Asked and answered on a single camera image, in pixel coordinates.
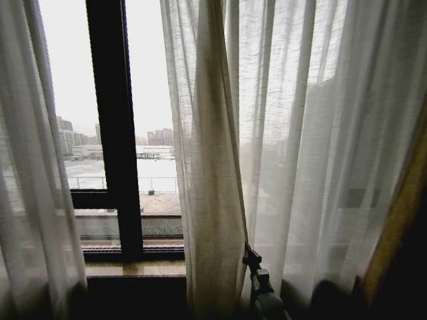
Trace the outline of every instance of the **metal fence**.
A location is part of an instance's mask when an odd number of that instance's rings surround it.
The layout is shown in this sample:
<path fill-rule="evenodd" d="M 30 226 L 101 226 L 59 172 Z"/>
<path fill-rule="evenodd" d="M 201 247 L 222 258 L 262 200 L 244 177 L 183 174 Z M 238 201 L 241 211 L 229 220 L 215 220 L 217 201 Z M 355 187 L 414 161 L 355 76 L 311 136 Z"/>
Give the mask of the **metal fence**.
<path fill-rule="evenodd" d="M 70 189 L 106 189 L 105 177 L 68 177 Z M 176 177 L 138 177 L 139 193 L 154 190 L 156 193 L 177 193 Z"/>

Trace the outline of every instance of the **building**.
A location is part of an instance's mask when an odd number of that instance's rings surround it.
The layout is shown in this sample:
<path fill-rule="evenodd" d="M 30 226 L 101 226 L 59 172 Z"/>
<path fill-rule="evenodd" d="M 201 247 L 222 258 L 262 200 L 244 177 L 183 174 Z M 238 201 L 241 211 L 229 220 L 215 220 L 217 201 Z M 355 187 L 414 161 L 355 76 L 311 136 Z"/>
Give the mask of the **building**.
<path fill-rule="evenodd" d="M 75 145 L 73 124 L 70 121 L 56 117 L 59 130 L 59 145 L 63 155 L 73 155 Z"/>
<path fill-rule="evenodd" d="M 162 130 L 155 130 L 147 132 L 148 145 L 173 145 L 173 131 L 172 129 L 163 128 Z"/>
<path fill-rule="evenodd" d="M 96 136 L 87 137 L 87 144 L 88 145 L 100 145 L 101 143 L 98 143 L 98 139 Z"/>
<path fill-rule="evenodd" d="M 136 145 L 146 145 L 147 144 L 147 139 L 144 137 L 136 137 L 135 138 L 135 144 Z"/>
<path fill-rule="evenodd" d="M 63 120 L 62 117 L 56 117 L 59 130 L 73 131 L 73 124 L 71 121 Z"/>
<path fill-rule="evenodd" d="M 96 130 L 96 139 L 97 139 L 97 145 L 101 144 L 101 129 L 99 128 L 99 125 L 96 124 L 95 125 L 95 130 Z"/>
<path fill-rule="evenodd" d="M 80 133 L 74 133 L 74 145 L 82 145 Z"/>
<path fill-rule="evenodd" d="M 163 145 L 173 145 L 172 129 L 163 128 Z"/>
<path fill-rule="evenodd" d="M 76 145 L 73 155 L 79 159 L 102 159 L 102 145 Z"/>
<path fill-rule="evenodd" d="M 171 145 L 137 145 L 138 159 L 171 159 L 175 157 L 175 147 Z"/>

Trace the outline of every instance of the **high-rise building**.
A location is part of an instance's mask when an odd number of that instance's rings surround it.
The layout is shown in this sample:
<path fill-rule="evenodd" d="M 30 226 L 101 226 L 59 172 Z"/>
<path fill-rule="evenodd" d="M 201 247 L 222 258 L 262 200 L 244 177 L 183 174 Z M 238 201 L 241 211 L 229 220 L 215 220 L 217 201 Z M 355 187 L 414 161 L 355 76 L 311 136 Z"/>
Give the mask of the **high-rise building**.
<path fill-rule="evenodd" d="M 97 143 L 95 143 L 95 144 L 100 145 L 101 144 L 101 129 L 99 128 L 98 124 L 95 125 L 95 130 L 96 130 L 96 139 L 97 139 Z"/>
<path fill-rule="evenodd" d="M 73 131 L 73 124 L 71 121 L 63 120 L 61 117 L 56 117 L 59 130 Z"/>
<path fill-rule="evenodd" d="M 155 143 L 153 145 L 163 145 L 163 131 L 154 130 Z"/>
<path fill-rule="evenodd" d="M 59 144 L 63 155 L 73 155 L 74 132 L 73 124 L 70 121 L 63 120 L 57 117 L 57 124 L 59 129 Z"/>
<path fill-rule="evenodd" d="M 74 133 L 74 145 L 82 145 L 80 133 Z"/>
<path fill-rule="evenodd" d="M 80 141 L 81 141 L 81 144 L 82 145 L 87 145 L 88 144 L 88 136 L 86 136 L 86 135 L 84 135 L 84 134 L 82 134 L 82 133 L 79 133 L 80 134 Z"/>
<path fill-rule="evenodd" d="M 163 145 L 173 145 L 172 129 L 163 128 Z"/>
<path fill-rule="evenodd" d="M 172 129 L 163 128 L 162 130 L 155 130 L 147 132 L 148 145 L 173 145 L 173 131 Z"/>
<path fill-rule="evenodd" d="M 87 144 L 88 145 L 97 145 L 98 144 L 97 140 L 98 140 L 98 138 L 95 135 L 93 137 L 87 137 Z"/>
<path fill-rule="evenodd" d="M 147 132 L 147 144 L 148 145 L 154 145 L 154 132 L 153 131 L 148 131 Z"/>
<path fill-rule="evenodd" d="M 136 145 L 142 145 L 142 138 L 141 138 L 141 137 L 136 136 L 136 137 L 135 137 L 135 144 L 136 144 Z"/>

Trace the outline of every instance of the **sheer curtain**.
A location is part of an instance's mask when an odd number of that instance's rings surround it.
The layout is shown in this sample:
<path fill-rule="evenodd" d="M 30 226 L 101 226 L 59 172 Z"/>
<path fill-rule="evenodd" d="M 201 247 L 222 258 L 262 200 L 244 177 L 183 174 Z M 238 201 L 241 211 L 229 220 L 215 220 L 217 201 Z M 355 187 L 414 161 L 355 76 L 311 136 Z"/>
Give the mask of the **sheer curtain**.
<path fill-rule="evenodd" d="M 0 312 L 68 319 L 86 287 L 36 1 L 0 1 Z"/>
<path fill-rule="evenodd" d="M 427 3 L 161 6 L 190 307 L 230 314 L 246 234 L 276 292 L 350 291 L 426 92 Z"/>

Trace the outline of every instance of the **dark wall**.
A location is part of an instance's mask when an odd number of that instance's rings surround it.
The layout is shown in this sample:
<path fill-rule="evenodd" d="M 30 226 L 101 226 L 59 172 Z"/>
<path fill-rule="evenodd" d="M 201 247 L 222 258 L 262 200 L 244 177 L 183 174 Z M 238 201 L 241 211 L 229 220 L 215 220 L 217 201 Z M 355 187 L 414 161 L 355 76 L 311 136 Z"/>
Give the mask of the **dark wall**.
<path fill-rule="evenodd" d="M 90 319 L 187 319 L 185 277 L 90 277 Z"/>

